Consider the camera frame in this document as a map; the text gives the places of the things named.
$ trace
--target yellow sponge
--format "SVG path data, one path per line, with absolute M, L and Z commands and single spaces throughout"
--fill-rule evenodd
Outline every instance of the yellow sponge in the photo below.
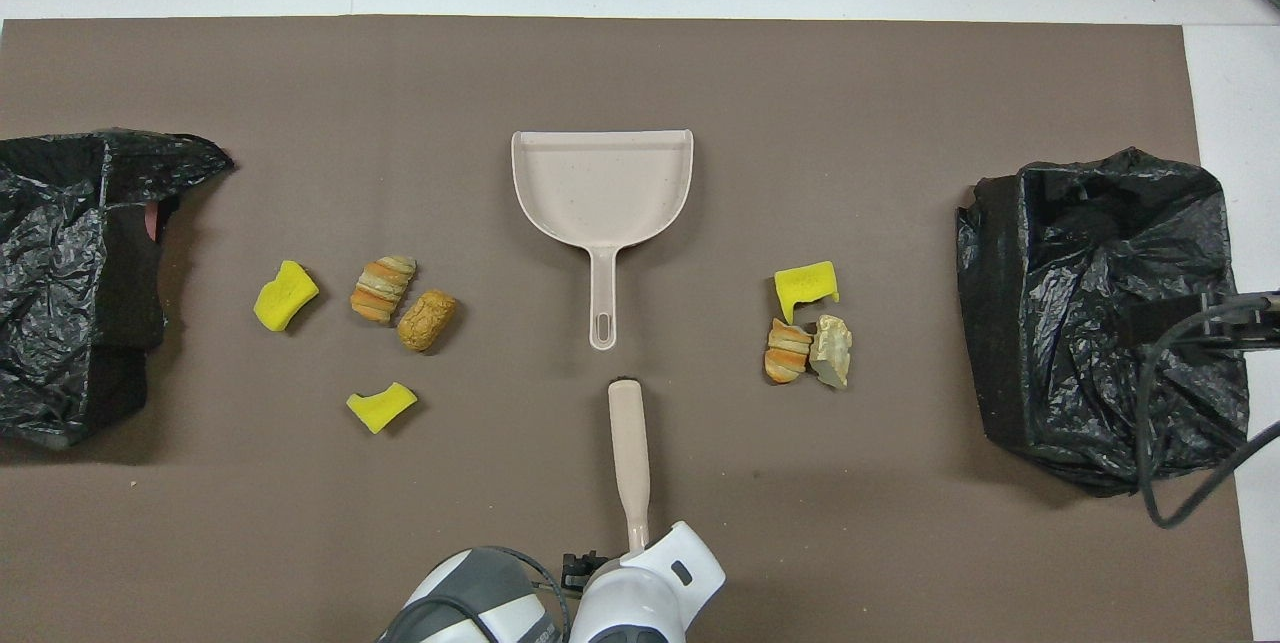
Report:
M 378 433 L 387 428 L 397 415 L 413 405 L 417 396 L 399 383 L 392 383 L 381 393 L 369 396 L 351 396 L 347 398 L 347 407 L 361 423 L 369 427 L 371 433 Z
M 787 320 L 787 325 L 792 324 L 796 304 L 813 302 L 826 296 L 840 302 L 836 265 L 829 260 L 780 270 L 773 274 L 773 287 L 778 291 L 778 302 L 782 304 L 782 316 Z
M 257 302 L 253 304 L 253 314 L 266 329 L 284 330 L 293 320 L 293 314 L 319 292 L 320 288 L 316 288 L 307 272 L 297 261 L 287 260 L 280 264 L 275 281 L 262 286 Z

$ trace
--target brown mat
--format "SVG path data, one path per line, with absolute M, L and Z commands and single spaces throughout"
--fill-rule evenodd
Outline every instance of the brown mat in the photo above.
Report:
M 653 525 L 728 574 L 694 640 L 1249 637 L 1234 491 L 1166 533 L 987 443 L 955 296 L 978 178 L 1197 159 L 1179 28 L 6 22 L 0 101 L 4 137 L 191 132 L 241 165 L 172 223 L 147 409 L 64 455 L 0 444 L 5 638 L 369 640 L 461 548 L 621 552 L 622 374 Z M 689 204 L 622 255 L 595 352 L 586 256 L 524 219 L 511 134 L 686 127 Z M 435 355 L 347 307 L 385 254 L 465 306 Z M 274 334 L 250 307 L 285 257 L 324 293 Z M 852 388 L 772 387 L 768 278 L 823 259 L 844 298 L 799 319 L 849 322 Z M 372 437 L 343 402 L 392 380 L 422 402 Z

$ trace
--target food scrap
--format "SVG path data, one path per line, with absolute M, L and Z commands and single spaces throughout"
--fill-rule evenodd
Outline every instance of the food scrap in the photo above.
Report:
M 829 260 L 805 265 L 801 268 L 788 268 L 773 274 L 773 287 L 778 292 L 778 304 L 782 305 L 782 318 L 787 325 L 794 323 L 796 304 L 808 304 L 831 296 L 831 300 L 840 302 L 840 289 L 836 288 L 836 265 Z
M 818 373 L 818 380 L 841 391 L 849 387 L 849 348 L 852 345 L 854 336 L 845 320 L 833 315 L 818 318 L 818 334 L 809 348 L 809 365 Z
M 401 318 L 396 332 L 406 348 L 422 352 L 431 347 L 457 307 L 458 301 L 444 291 L 428 291 Z
M 347 407 L 369 428 L 370 433 L 376 434 L 416 401 L 417 396 L 412 391 L 399 383 L 392 383 L 381 393 L 369 397 L 352 395 L 347 398 Z
M 366 320 L 390 325 L 415 270 L 417 261 L 407 256 L 383 256 L 367 264 L 351 295 L 351 310 Z
M 253 304 L 253 314 L 269 330 L 280 332 L 293 320 L 293 315 L 316 297 L 316 287 L 307 272 L 297 261 L 280 264 L 275 281 L 262 286 Z
M 813 336 L 794 325 L 783 325 L 773 319 L 768 350 L 764 351 L 764 373 L 774 383 L 791 383 L 804 373 Z

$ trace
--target black garbage bag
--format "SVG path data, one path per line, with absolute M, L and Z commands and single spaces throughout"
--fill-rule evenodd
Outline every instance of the black garbage bag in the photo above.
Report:
M 983 179 L 956 215 L 960 305 L 987 438 L 1096 496 L 1134 493 L 1140 348 L 1126 309 L 1235 292 L 1220 183 L 1137 149 Z M 1245 441 L 1239 352 L 1175 348 L 1151 401 L 1155 478 Z
M 165 323 L 147 204 L 232 167 L 193 136 L 0 141 L 0 437 L 65 448 L 142 407 Z

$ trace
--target black cable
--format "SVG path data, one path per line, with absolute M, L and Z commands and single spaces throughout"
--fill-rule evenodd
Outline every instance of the black cable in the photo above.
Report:
M 568 599 L 564 597 L 564 589 L 561 588 L 559 580 L 556 580 L 556 576 L 552 575 L 552 573 L 547 570 L 547 567 L 543 566 L 543 564 L 538 562 L 538 560 L 535 560 L 529 553 L 521 553 L 516 548 L 504 548 L 502 546 L 485 546 L 485 547 L 493 551 L 498 551 L 500 553 L 507 553 L 508 556 L 524 562 L 525 565 L 530 566 L 531 569 L 541 574 L 541 576 L 547 580 L 547 583 L 552 584 L 552 589 L 556 593 L 556 601 L 559 602 L 561 605 L 561 620 L 564 621 L 564 633 L 561 635 L 561 639 L 562 642 L 567 640 L 571 625 L 568 620 Z
M 1267 310 L 1270 307 L 1270 301 L 1267 298 L 1247 298 L 1244 301 L 1235 301 L 1230 304 L 1222 304 L 1217 306 L 1208 306 L 1202 311 L 1192 314 L 1183 320 L 1175 323 L 1152 343 L 1148 348 L 1147 360 L 1142 364 L 1142 373 L 1138 375 L 1138 400 L 1134 402 L 1134 419 L 1137 430 L 1134 433 L 1137 438 L 1134 460 L 1138 464 L 1138 488 L 1142 491 L 1142 500 L 1147 505 L 1147 515 L 1151 516 L 1152 523 L 1160 528 L 1174 528 L 1179 525 L 1187 516 L 1192 515 L 1204 498 L 1210 496 L 1219 485 L 1231 473 L 1235 471 L 1244 461 L 1249 460 L 1253 453 L 1262 450 L 1263 446 L 1280 438 L 1280 421 L 1267 425 L 1262 433 L 1253 437 L 1253 439 L 1244 443 L 1236 448 L 1225 461 L 1221 461 L 1213 473 L 1199 484 L 1196 491 L 1187 497 L 1185 501 L 1174 515 L 1165 517 L 1160 512 L 1160 506 L 1156 503 L 1156 492 L 1151 488 L 1152 483 L 1152 438 L 1153 430 L 1151 425 L 1151 392 L 1156 382 L 1156 365 L 1160 359 L 1164 357 L 1166 352 L 1172 347 L 1172 345 L 1192 328 L 1197 325 L 1203 325 L 1204 323 L 1230 315 L 1233 313 L 1248 311 L 1248 310 Z

